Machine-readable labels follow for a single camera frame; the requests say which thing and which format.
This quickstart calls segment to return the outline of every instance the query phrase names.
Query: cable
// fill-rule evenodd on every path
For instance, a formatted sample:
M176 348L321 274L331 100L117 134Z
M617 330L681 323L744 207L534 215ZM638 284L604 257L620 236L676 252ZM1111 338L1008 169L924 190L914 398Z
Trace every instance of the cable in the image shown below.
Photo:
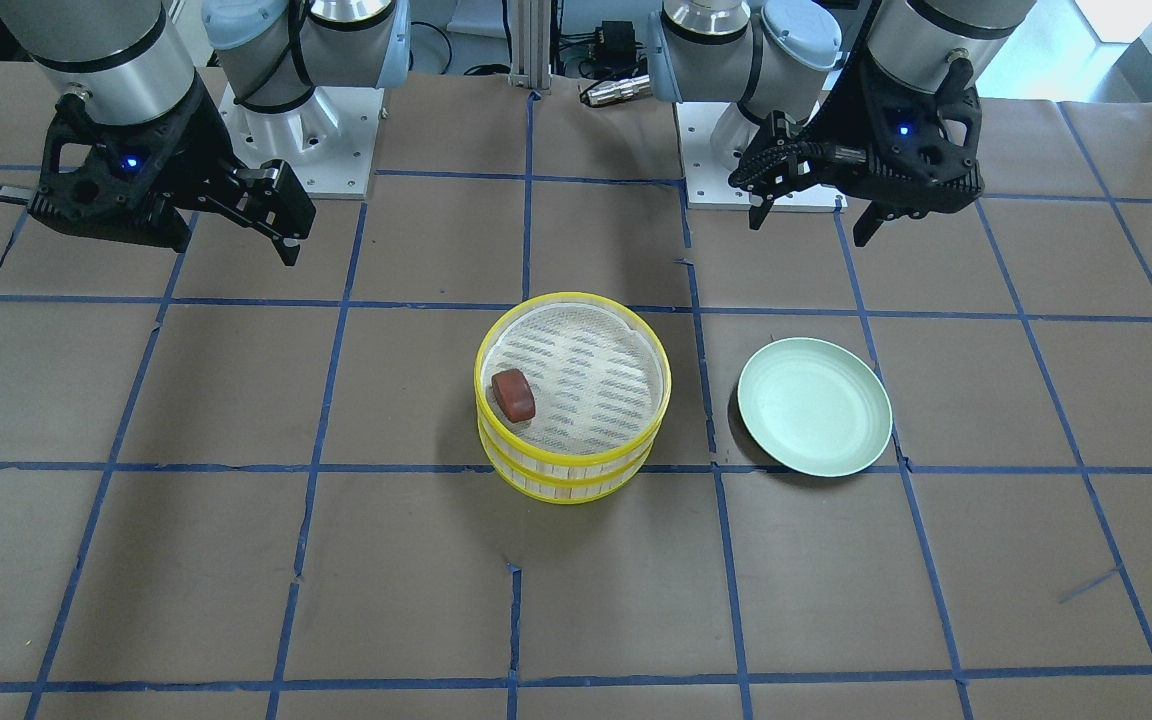
M499 74L505 74L509 71L508 65L500 63L484 63L475 65L472 68L465 69L467 76L499 76Z
M500 0L500 22L503 22L503 48L509 54L513 66L513 36L509 35L509 0Z
M447 36L446 32L439 26L433 26L433 24L426 23L425 20L412 20L414 26L427 26L431 31L434 31L444 37L445 44L447 44L447 65L444 65L444 71L440 71L440 76L445 76L447 70L452 68L452 38Z
M291 13L293 13L291 6L289 6L289 8L288 8L288 28L287 28L288 43L287 43L287 45L283 46L282 53L279 53L278 58L274 59L273 63L270 63L270 67L265 68L265 71L263 71L260 74L260 77L257 78L255 83L252 83L251 90L248 90L247 92L243 92L242 96L238 96L238 94L234 96L234 105L242 105L243 103L247 103L248 100L251 100L253 94L257 94L257 92L262 91L262 88L265 88L266 85L268 85L270 79L274 77L275 73L278 73L278 68L282 67L283 60L287 60L287 56L293 53L293 44L291 44L293 30L291 30L291 24L294 24L296 26L296 31L294 31L294 36L297 37L296 46L297 47L300 46L301 29L303 26L305 26L305 20L308 17L310 17L310 3L308 2L308 0L291 0L291 5L296 6L296 8L300 12L297 13L297 18L293 20L291 18Z

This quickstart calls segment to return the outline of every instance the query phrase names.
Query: silver metal cylinder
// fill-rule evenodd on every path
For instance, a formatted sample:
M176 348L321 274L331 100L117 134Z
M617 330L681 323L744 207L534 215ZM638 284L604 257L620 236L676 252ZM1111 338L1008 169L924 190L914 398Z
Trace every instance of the silver metal cylinder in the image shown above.
M251 94L244 103L248 108L274 114L282 114L291 109L289 106L305 101L312 88L378 88L394 23L406 22L396 1L384 0L382 5L370 18L357 22L306 20L301 29L301 53L311 85L302 81L291 56L287 56L260 90L252 92L270 63L279 59L287 47L287 26L291 20L289 12L280 15L251 41L233 50L219 50L220 66L237 94ZM406 53L401 60L406 68Z
M706 36L740 32L750 17L745 0L664 0L662 13L677 26Z
M393 0L314 0L310 13L333 23L356 23L384 13Z
M156 0L0 0L0 14L52 86L90 92L88 114L96 123L160 118L194 83L188 50Z
M1006 41L1006 36L983 40L953 32L924 18L909 0L886 0L878 9L867 45L879 67L893 78L916 90L935 92L950 69L950 53L958 56L957 51L967 52L975 68L975 82Z
M69 85L86 88L91 92L88 114L105 126L132 126L159 118L184 97L195 76L189 51L175 28L164 32L145 54L115 68L67 73L43 65L41 73L61 92Z
M755 33L763 44L758 85L745 104L750 113L764 118L781 109L794 122L810 114L827 70L803 65L781 51L763 26L750 28L735 41L703 45L688 41L672 32L664 33L669 44L669 59L676 74L681 101L735 103L745 92L755 59Z
M0 15L20 47L59 63L83 63L128 50L154 26L160 13L162 3L157 0L0 0Z

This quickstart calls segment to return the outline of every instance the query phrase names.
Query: black cable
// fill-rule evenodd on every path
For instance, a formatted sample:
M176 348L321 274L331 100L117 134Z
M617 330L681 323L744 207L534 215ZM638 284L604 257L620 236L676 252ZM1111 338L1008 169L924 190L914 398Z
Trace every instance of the black cable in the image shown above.
M498 76L498 74L505 74L509 71L508 65L500 63L484 63L475 65L472 68L465 69L467 76Z
M287 45L291 47L291 63L296 67L296 77L301 78L306 86L314 84L310 79L310 70L305 67L305 51L301 47L301 29L305 28L305 20L310 18L310 0L297 0L301 13L297 14L296 26L291 22L287 23Z
M298 18L296 20L296 26L297 28L304 26L305 20L310 17L310 3L308 2L308 0L293 0L293 3L300 3L297 5L300 8L300 13L298 13ZM291 23L293 23L291 8L288 8L287 22L288 22L288 35L291 35ZM252 83L251 90L243 92L243 94L234 96L234 105L242 105L243 103L251 100L253 94L257 94L257 92L262 91L262 88L268 85L270 79L273 79L274 74L278 73L278 68L282 67L283 60L287 60L287 56L290 54L291 54L291 40L289 40L288 44L283 46L282 53L279 53L278 58L274 59L273 63L270 63L270 67L265 68L265 71L260 74L260 77L257 78L255 83Z
M440 76L445 76L445 74L447 74L447 70L452 68L452 38L448 37L446 32L444 32L442 28L426 23L425 20L412 20L412 24L414 26L427 26L429 29L431 29L431 31L434 31L444 37L444 41L445 44L447 44L447 65L444 65L444 71L440 71L438 74L440 74Z
M503 48L513 65L513 36L509 35L509 0L500 0L500 20L503 22Z

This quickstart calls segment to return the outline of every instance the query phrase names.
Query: red sponge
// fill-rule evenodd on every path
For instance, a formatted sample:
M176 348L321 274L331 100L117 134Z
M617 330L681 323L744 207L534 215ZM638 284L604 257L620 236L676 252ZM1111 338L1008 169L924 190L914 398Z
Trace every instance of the red sponge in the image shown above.
M524 423L536 416L536 397L522 370L511 367L492 376L492 395L500 411L511 423Z

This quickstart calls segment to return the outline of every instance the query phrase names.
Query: green plate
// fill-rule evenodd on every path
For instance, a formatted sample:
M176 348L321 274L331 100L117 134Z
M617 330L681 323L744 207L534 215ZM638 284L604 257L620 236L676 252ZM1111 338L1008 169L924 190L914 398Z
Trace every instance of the green plate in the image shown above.
M787 338L750 357L737 389L755 441L801 473L838 478L873 465L892 406L873 370L832 342Z

